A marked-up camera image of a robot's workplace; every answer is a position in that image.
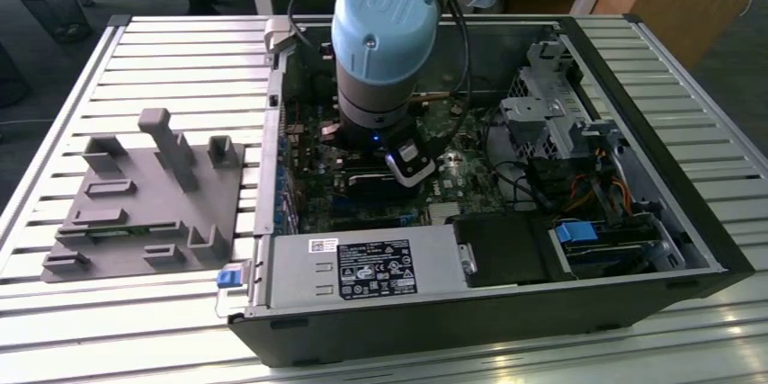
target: motherboard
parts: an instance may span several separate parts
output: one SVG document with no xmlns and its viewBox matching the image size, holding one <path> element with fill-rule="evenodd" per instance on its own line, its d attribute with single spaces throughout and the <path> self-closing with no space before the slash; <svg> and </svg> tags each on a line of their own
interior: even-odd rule
<svg viewBox="0 0 768 384">
<path fill-rule="evenodd" d="M 413 188 L 395 180 L 384 151 L 348 151 L 324 144 L 323 129 L 339 117 L 328 106 L 285 110 L 285 136 L 299 233 L 441 225 L 449 216 L 499 212 L 505 207 L 483 151 L 484 121 L 469 115 L 437 171 Z M 413 102 L 412 114 L 427 137 L 451 129 L 461 101 L 447 94 Z"/>
</svg>

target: floor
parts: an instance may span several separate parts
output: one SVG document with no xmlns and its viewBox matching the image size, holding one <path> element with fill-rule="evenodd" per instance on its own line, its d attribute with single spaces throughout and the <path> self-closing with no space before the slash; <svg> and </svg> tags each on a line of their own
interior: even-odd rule
<svg viewBox="0 0 768 384">
<path fill-rule="evenodd" d="M 88 61 L 107 21 L 113 14 L 184 15 L 187 0 L 93 0 L 85 8 L 93 35 L 71 45 L 55 44 L 19 0 L 0 0 L 0 43 L 32 86 L 31 96 L 0 109 L 0 210 L 16 189 L 59 108 Z M 224 14 L 253 13 L 252 0 L 221 0 Z M 328 13 L 308 8 L 304 13 Z M 693 75 L 725 112 L 768 153 L 768 0 L 753 0 Z M 36 120 L 3 125 L 7 121 Z"/>
</svg>

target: gray plastic peg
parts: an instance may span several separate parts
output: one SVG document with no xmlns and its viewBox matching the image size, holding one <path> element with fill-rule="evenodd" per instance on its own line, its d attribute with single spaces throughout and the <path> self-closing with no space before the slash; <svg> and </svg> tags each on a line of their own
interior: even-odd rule
<svg viewBox="0 0 768 384">
<path fill-rule="evenodd" d="M 191 149 L 184 136 L 176 135 L 168 126 L 171 113 L 164 108 L 147 108 L 139 116 L 139 130 L 152 136 L 160 150 L 164 167 L 171 169 L 184 192 L 196 191 L 199 181 L 189 164 Z"/>
</svg>

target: sticker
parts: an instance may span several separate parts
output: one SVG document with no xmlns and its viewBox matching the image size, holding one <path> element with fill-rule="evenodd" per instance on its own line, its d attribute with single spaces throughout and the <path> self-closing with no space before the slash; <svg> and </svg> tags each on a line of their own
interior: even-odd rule
<svg viewBox="0 0 768 384">
<path fill-rule="evenodd" d="M 339 258 L 339 286 L 344 300 L 416 294 L 416 269 L 408 240 L 355 243 L 333 247 Z"/>
<path fill-rule="evenodd" d="M 309 253 L 319 252 L 336 252 L 336 245 L 339 244 L 337 238 L 311 238 L 309 239 Z"/>
</svg>

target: metal bracket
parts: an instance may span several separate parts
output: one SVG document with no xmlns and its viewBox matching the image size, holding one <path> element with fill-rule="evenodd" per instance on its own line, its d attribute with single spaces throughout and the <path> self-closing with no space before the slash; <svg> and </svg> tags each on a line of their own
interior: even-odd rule
<svg viewBox="0 0 768 384">
<path fill-rule="evenodd" d="M 264 45 L 269 54 L 279 53 L 293 44 L 293 29 L 288 17 L 277 16 L 267 20 Z"/>
</svg>

